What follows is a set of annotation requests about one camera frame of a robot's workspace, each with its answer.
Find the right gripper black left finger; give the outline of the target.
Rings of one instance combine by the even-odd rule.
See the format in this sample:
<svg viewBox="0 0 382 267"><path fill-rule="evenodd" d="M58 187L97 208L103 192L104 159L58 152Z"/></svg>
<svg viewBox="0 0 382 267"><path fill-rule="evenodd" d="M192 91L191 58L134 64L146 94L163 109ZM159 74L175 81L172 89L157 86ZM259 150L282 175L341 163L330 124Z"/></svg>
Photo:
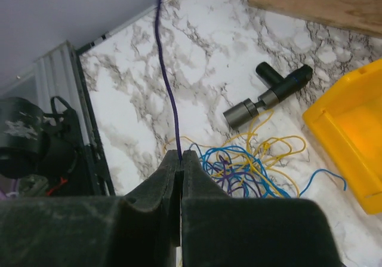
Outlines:
<svg viewBox="0 0 382 267"><path fill-rule="evenodd" d="M122 197L42 197L1 202L2 266L175 266L171 204L175 152Z"/></svg>

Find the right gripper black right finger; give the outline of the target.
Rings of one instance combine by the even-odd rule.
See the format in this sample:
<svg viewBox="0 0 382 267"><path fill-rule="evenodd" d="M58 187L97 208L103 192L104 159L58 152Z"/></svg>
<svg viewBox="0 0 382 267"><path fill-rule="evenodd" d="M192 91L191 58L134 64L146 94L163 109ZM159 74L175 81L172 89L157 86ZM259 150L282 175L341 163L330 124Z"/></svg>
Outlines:
<svg viewBox="0 0 382 267"><path fill-rule="evenodd" d="M326 216L305 199L232 198L183 154L184 266L341 266Z"/></svg>

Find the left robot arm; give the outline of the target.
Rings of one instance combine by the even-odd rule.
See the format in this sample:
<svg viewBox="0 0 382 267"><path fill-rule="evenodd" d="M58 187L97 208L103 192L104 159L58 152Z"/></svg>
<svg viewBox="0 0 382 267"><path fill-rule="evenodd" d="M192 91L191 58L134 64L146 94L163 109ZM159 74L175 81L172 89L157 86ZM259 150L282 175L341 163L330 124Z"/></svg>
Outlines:
<svg viewBox="0 0 382 267"><path fill-rule="evenodd" d="M7 200L19 194L20 180L48 180L50 196L68 182L78 162L78 117L62 97L50 99L51 112L20 97L1 99L1 175L12 181Z"/></svg>

